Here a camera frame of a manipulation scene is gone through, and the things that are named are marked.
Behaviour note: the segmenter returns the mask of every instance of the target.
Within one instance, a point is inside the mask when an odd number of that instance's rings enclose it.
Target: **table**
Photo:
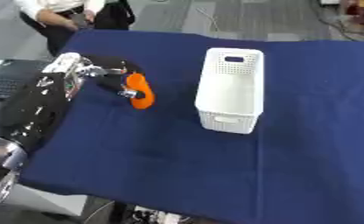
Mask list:
[[[193,100],[214,46],[266,55],[251,135],[200,127]],[[364,43],[83,31],[64,51],[136,62],[157,103],[137,111],[88,82],[23,184],[222,222],[364,224]]]

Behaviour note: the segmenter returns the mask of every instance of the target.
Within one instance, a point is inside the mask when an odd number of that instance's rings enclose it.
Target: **white plastic basket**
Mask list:
[[[211,48],[195,106],[205,129],[248,134],[263,112],[263,53]]]

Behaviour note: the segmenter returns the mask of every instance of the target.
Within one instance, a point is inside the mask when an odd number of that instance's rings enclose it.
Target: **orange cup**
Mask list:
[[[147,109],[155,102],[155,95],[153,94],[150,85],[142,74],[133,73],[132,75],[128,76],[126,79],[126,85],[128,88],[145,93],[145,97],[143,99],[130,99],[130,102],[135,109]]]

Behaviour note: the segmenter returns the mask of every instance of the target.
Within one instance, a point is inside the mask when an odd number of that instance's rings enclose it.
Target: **dark pants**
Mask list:
[[[57,14],[65,18],[69,18],[69,16],[73,14],[72,11],[82,13],[83,7],[81,6],[72,10],[59,12]],[[62,26],[43,26],[23,12],[20,12],[20,17],[26,24],[47,38],[47,49],[52,56],[56,56],[74,34],[74,31],[70,31]],[[130,23],[127,11],[120,3],[106,4],[103,10],[96,15],[94,20],[95,29],[128,30],[129,25]]]

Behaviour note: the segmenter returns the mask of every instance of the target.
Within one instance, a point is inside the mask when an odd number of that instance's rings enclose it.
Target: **floor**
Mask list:
[[[303,41],[344,39],[321,24],[312,12],[328,20],[337,19],[334,9],[321,9],[314,0],[129,0],[137,15],[132,30],[186,32],[224,39]],[[18,18],[11,0],[0,0],[0,59],[47,60],[45,40]],[[105,199],[91,198],[83,217]],[[108,209],[87,224],[105,223]],[[16,207],[0,208],[0,223],[67,224],[40,213]]]

